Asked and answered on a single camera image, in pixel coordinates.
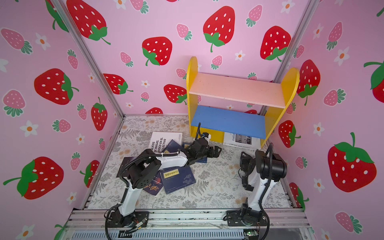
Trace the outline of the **white Chokladfabriken photo book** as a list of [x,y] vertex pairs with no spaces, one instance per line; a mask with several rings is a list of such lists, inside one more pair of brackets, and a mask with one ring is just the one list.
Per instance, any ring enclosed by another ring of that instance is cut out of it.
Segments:
[[261,149],[261,140],[259,138],[231,133],[225,133],[223,144],[249,150]]

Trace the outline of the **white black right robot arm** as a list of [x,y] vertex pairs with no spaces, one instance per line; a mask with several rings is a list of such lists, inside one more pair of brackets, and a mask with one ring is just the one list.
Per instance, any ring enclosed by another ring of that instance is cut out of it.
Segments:
[[255,156],[242,152],[240,170],[245,173],[242,185],[251,195],[240,210],[239,219],[246,226],[252,226],[267,218],[264,203],[276,183],[286,177],[287,164],[274,152],[270,144],[265,152],[255,151]]

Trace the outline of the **dark book orange calligraphy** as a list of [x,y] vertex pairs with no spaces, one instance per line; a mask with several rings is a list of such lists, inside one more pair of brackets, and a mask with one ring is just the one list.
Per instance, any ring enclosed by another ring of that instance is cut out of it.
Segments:
[[161,177],[155,177],[150,184],[143,188],[143,191],[150,194],[151,196],[156,197],[163,189],[163,187],[164,185],[162,183]]

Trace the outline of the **aluminium front rail frame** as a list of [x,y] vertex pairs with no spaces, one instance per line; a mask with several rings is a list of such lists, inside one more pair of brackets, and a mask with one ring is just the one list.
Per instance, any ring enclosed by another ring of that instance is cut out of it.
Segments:
[[267,209],[270,225],[229,226],[227,209],[149,210],[149,218],[136,232],[110,228],[105,232],[104,210],[73,211],[57,240],[315,240],[300,209]]

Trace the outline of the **navy book lower yellow label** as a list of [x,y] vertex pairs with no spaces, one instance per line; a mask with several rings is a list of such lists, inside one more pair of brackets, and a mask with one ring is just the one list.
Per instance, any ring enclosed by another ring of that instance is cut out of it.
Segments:
[[189,166],[160,170],[160,176],[167,195],[196,183],[192,169]]

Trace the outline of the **black book white chinese title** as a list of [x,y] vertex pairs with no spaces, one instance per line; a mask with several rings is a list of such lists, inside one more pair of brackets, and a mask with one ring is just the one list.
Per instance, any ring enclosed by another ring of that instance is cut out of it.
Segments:
[[117,178],[119,178],[119,174],[122,173],[122,177],[127,178],[129,176],[128,171],[126,170],[125,172],[123,171],[123,168],[132,162],[136,157],[125,157],[119,167],[118,173],[116,175]]

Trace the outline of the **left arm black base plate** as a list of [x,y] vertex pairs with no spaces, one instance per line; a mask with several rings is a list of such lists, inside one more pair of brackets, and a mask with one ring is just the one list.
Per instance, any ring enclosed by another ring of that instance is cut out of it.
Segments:
[[123,216],[119,211],[112,211],[108,217],[108,228],[145,228],[149,219],[149,212],[133,212]]

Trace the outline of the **navy book by shelf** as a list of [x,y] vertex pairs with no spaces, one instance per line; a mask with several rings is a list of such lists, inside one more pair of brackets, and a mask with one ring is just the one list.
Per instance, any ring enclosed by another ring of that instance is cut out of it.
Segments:
[[[187,149],[191,144],[190,143],[183,143],[183,147]],[[203,158],[200,160],[197,160],[197,163],[206,164],[208,162],[208,158]]]

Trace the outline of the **white book black spanish text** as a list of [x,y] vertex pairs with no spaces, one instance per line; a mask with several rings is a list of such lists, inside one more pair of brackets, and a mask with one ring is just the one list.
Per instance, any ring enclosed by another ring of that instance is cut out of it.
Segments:
[[183,133],[152,132],[149,149],[151,149],[154,153],[161,153],[172,140],[181,145],[183,141]]

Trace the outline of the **navy book yellow label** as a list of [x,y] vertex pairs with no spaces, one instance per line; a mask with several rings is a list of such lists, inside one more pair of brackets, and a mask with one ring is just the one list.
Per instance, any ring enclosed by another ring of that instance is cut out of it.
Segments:
[[189,166],[160,170],[160,176],[167,195],[196,183],[192,169]]
[[176,153],[180,151],[183,147],[175,142],[174,140],[171,140],[169,144],[163,149],[163,153],[168,154],[168,153]]

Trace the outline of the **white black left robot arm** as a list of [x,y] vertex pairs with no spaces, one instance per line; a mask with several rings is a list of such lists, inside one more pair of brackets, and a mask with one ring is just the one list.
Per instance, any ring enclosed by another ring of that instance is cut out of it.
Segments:
[[144,187],[148,186],[158,171],[193,165],[204,158],[218,158],[222,148],[211,147],[206,137],[195,139],[186,149],[179,147],[170,153],[155,153],[144,150],[137,158],[127,163],[118,173],[126,185],[122,200],[105,214],[105,228],[130,226],[136,218],[136,202]]

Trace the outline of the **yellow pink blue bookshelf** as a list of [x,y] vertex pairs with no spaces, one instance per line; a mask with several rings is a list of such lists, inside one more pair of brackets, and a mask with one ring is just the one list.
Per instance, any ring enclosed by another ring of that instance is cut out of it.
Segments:
[[[232,133],[260,139],[264,146],[293,101],[299,82],[297,68],[291,68],[280,84],[200,73],[198,59],[191,57],[186,80],[190,135],[207,132],[211,141],[223,143],[225,133]],[[252,115],[207,107],[198,103],[199,96],[268,109],[264,115]]]

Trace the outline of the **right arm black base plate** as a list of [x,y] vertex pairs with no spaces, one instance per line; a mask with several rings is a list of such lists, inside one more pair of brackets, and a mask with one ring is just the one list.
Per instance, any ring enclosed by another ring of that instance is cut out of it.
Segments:
[[254,210],[227,211],[223,220],[230,227],[266,227],[268,223],[261,211]]

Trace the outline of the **navy book upper yellow label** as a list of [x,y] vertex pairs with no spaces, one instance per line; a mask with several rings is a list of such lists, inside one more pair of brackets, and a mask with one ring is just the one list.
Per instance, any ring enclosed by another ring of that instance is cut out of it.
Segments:
[[174,140],[171,140],[169,144],[163,149],[163,153],[168,154],[168,153],[176,153],[180,151],[183,147],[175,142]]

